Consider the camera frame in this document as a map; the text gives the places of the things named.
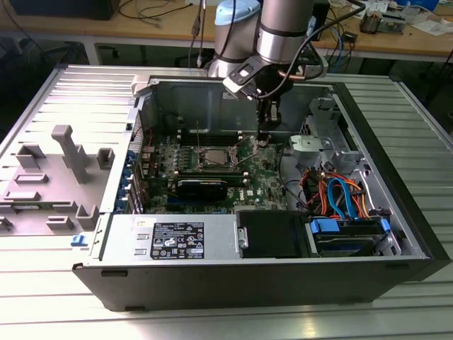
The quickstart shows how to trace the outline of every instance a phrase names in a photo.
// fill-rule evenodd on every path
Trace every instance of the workbench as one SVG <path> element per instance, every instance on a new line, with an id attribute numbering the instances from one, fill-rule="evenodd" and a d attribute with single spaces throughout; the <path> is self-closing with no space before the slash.
<path id="1" fill-rule="evenodd" d="M 184 0 L 175 0 L 155 12 L 162 13 L 184 6 Z M 207 7 L 205 44 L 214 48 L 215 6 Z M 336 9 L 344 14 L 348 8 Z M 135 6 L 128 4 L 123 11 L 136 16 Z M 191 28 L 197 15 L 197 6 L 175 11 L 162 16 L 162 28 L 143 23 L 140 20 L 125 18 L 116 13 L 110 21 L 93 21 L 76 18 L 46 18 L 35 16 L 16 16 L 9 7 L 18 24 L 36 40 L 59 40 L 83 43 L 90 64 L 100 64 L 96 44 L 126 44 L 188 47 L 191 40 Z M 390 60 L 413 60 L 425 62 L 444 62 L 453 47 L 453 35 L 446 33 L 434 37 L 412 26 L 407 26 L 402 35 L 378 33 L 368 35 L 360 33 L 359 19 L 351 18 L 345 22 L 345 30 L 359 35 L 353 57 L 379 58 Z M 0 7 L 0 36 L 24 38 L 24 34 L 11 22 Z M 336 42 L 330 32 L 325 32 L 321 40 L 314 43 L 321 55 L 329 55 L 335 49 Z"/>
<path id="2" fill-rule="evenodd" d="M 0 145 L 0 191 L 21 143 L 74 126 L 87 153 L 116 148 L 133 108 L 136 74 L 169 69 L 68 66 L 54 70 Z M 176 77 L 200 71 L 172 69 Z M 414 95 L 386 76 L 329 75 L 349 89 L 420 209 L 453 256 L 453 142 Z M 43 151 L 61 154 L 49 140 Z M 71 272 L 88 247 L 71 236 L 0 237 L 0 334 L 5 339 L 451 339 L 453 266 L 390 290 L 372 304 L 111 312 Z M 335 289 L 335 278 L 332 278 Z"/>

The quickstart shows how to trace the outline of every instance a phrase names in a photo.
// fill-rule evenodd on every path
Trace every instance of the copper pipe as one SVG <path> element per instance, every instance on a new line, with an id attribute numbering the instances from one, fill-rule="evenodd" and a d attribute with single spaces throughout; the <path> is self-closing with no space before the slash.
<path id="1" fill-rule="evenodd" d="M 286 72 L 282 71 L 282 70 L 279 70 L 278 71 L 278 75 L 281 76 L 282 78 L 285 78 L 286 77 Z M 305 80 L 305 76 L 304 75 L 301 75 L 301 76 L 297 76 L 296 74 L 291 74 L 288 79 L 291 79 L 293 81 L 297 81 L 297 80 Z"/>

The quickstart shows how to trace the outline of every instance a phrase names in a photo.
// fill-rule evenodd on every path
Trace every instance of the wooden desk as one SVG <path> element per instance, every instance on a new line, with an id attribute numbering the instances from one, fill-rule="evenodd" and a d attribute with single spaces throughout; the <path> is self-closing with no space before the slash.
<path id="1" fill-rule="evenodd" d="M 141 0 L 140 4 L 144 6 L 146 2 Z M 161 13 L 183 5 L 184 0 L 175 0 L 166 7 L 156 8 L 154 12 L 150 11 L 150 13 Z M 83 43 L 90 64 L 99 64 L 96 43 L 188 47 L 197 6 L 194 5 L 162 16 L 163 28 L 157 28 L 140 20 L 125 18 L 118 13 L 110 21 L 92 21 L 75 18 L 16 16 L 11 7 L 9 7 L 9 12 L 33 38 Z M 131 16 L 137 15 L 133 4 L 127 5 L 124 12 Z M 214 17 L 215 6 L 208 6 L 205 26 L 206 48 L 214 47 Z M 351 18 L 343 23 L 345 30 L 359 35 L 353 52 L 355 57 L 443 62 L 453 48 L 453 34 L 450 33 L 434 37 L 408 25 L 403 35 L 389 33 L 368 35 L 360 33 L 359 22 L 358 19 Z M 0 35 L 23 38 L 23 34 L 18 31 L 2 8 L 0 10 Z M 336 42 L 329 32 L 325 32 L 321 41 L 315 42 L 314 46 L 321 55 L 326 55 L 335 48 Z"/>

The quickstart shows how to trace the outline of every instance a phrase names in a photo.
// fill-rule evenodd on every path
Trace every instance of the motherboard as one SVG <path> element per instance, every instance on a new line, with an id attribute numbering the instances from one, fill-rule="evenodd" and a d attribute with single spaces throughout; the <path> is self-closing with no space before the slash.
<path id="1" fill-rule="evenodd" d="M 281 148 L 241 133 L 150 135 L 141 162 L 144 213 L 286 210 L 277 175 Z"/>

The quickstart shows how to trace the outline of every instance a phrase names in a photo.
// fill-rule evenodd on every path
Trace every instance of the power supply label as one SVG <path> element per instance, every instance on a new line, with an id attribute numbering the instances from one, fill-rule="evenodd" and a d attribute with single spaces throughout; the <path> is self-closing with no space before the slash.
<path id="1" fill-rule="evenodd" d="M 154 223 L 151 257 L 153 260 L 204 259 L 205 224 Z"/>

